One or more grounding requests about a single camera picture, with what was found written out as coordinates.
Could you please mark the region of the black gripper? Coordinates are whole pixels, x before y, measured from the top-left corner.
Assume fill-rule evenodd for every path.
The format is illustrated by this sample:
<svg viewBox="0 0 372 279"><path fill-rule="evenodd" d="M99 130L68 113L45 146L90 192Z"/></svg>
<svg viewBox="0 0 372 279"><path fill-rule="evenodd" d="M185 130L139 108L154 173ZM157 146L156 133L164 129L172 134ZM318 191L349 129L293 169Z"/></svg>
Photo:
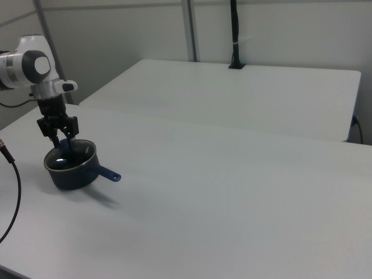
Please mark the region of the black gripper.
<svg viewBox="0 0 372 279"><path fill-rule="evenodd" d="M62 96L54 96L48 99L37 100L42 118L37 120L37 124L43 134L48 137L55 149L59 148L60 141L58 138L59 122L63 119L61 132L65 135L69 146L79 133L78 118L67 116L66 105Z"/></svg>

